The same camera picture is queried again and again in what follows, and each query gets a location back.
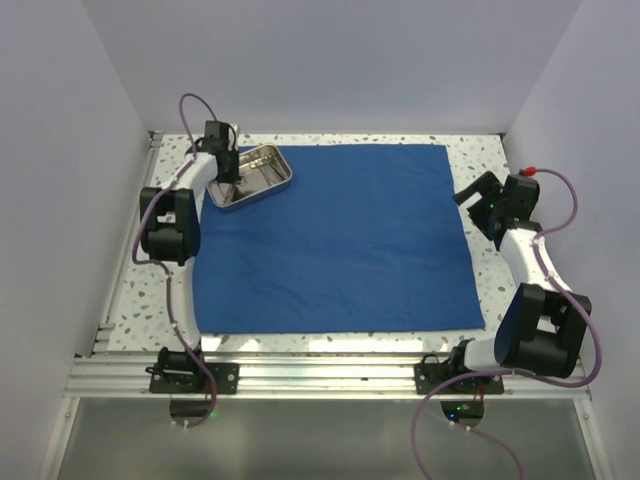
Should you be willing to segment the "stainless steel instrument tray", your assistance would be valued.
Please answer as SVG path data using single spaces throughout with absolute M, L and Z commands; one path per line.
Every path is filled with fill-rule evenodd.
M 210 182 L 207 191 L 222 211 L 233 211 L 286 189 L 293 170 L 280 149 L 263 144 L 239 155 L 240 178 L 235 184 Z

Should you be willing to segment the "blue surgical cloth wrap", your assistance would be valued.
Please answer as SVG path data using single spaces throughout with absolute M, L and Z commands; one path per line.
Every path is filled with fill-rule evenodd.
M 448 155 L 436 145 L 285 146 L 287 188 L 206 200 L 192 285 L 207 334 L 484 326 Z

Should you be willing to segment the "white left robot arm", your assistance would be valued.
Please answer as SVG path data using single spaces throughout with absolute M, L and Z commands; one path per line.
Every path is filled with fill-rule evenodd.
M 210 120 L 199 140 L 192 134 L 187 137 L 191 148 L 178 170 L 159 186 L 140 191 L 140 220 L 131 258 L 136 265 L 162 269 L 170 331 L 193 356 L 200 348 L 201 333 L 193 297 L 180 290 L 191 285 L 201 245 L 197 200 L 212 182 L 234 184 L 239 180 L 238 126 Z

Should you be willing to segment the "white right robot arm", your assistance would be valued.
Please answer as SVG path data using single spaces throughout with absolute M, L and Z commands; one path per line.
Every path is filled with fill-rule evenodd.
M 459 206 L 479 196 L 468 216 L 494 243 L 516 286 L 495 337 L 464 340 L 452 350 L 445 379 L 454 391 L 470 391 L 481 372 L 504 369 L 566 379 L 575 369 L 592 305 L 556 272 L 546 251 L 549 232 L 531 219 L 540 196 L 536 173 L 528 168 L 500 181 L 486 172 L 453 196 Z

